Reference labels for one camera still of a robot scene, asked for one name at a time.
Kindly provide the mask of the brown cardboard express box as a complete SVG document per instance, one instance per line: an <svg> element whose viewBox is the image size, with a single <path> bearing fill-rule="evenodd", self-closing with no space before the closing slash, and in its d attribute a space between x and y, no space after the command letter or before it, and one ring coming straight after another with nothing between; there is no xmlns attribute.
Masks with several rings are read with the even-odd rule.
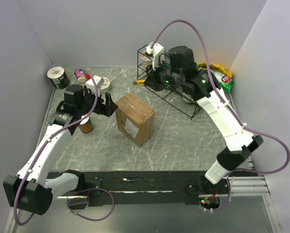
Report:
<svg viewBox="0 0 290 233"><path fill-rule="evenodd" d="M118 129L137 146L153 134L155 111L149 105L127 93L116 102Z"/></svg>

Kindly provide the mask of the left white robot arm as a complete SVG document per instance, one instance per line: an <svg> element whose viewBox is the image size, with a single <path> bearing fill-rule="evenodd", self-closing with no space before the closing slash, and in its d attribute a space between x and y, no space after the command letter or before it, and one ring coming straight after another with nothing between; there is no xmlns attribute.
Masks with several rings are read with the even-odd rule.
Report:
<svg viewBox="0 0 290 233"><path fill-rule="evenodd" d="M91 113L110 117L117 108L110 93L96 95L86 86L69 85L29 161L15 176L8 175L3 181L9 205L14 210L43 215L53 199L70 191L81 195L86 189L85 175L67 170L48 180L52 163L85 117Z"/></svg>

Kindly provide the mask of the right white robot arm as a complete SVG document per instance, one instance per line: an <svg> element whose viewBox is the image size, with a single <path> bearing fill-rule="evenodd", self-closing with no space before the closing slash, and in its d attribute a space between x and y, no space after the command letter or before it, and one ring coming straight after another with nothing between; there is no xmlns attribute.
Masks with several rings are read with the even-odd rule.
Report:
<svg viewBox="0 0 290 233"><path fill-rule="evenodd" d="M218 189L218 182L242 164L263 139L244 129L236 120L219 82L210 80L211 71L197 68L190 48L177 46L165 52L163 46L156 43L148 45L144 54L151 61L146 67L145 86L155 91L180 88L206 111L225 139L226 148L217 155L202 181L202 189L211 194Z"/></svg>

